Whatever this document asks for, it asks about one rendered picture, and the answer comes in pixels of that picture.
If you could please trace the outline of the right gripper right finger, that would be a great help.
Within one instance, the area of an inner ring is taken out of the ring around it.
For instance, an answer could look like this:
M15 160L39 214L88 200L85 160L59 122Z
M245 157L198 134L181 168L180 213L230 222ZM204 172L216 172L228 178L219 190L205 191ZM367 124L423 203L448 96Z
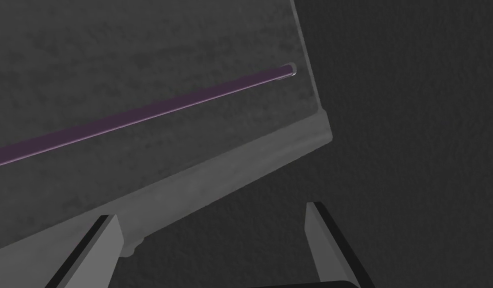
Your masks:
M322 202L308 202L304 232L318 273L317 288L376 288Z

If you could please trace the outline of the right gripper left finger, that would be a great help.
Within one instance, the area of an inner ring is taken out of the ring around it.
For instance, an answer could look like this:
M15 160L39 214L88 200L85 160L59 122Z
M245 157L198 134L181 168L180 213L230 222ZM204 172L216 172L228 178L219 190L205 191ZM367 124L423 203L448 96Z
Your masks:
M108 288L123 245L117 215L100 215L45 288Z

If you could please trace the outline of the grey appliance door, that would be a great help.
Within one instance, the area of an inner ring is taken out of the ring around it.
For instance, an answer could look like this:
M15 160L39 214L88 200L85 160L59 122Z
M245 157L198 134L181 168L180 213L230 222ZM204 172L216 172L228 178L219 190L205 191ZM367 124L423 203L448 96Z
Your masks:
M0 248L318 108L290 0L0 0L0 147L288 63L290 78L0 166Z

